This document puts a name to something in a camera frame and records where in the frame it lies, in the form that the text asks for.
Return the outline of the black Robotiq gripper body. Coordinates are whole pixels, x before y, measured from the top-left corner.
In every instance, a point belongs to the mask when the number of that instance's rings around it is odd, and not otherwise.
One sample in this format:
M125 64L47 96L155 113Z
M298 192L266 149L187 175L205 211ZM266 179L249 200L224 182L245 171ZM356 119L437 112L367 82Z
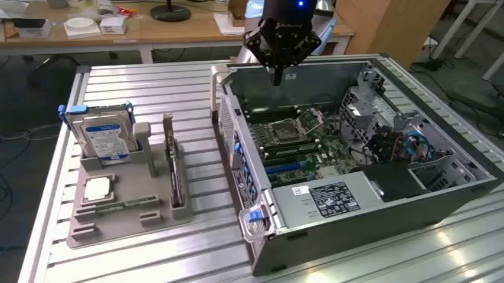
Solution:
M260 33L266 41L258 61L270 68L298 65L317 48L312 18L316 1L265 1Z

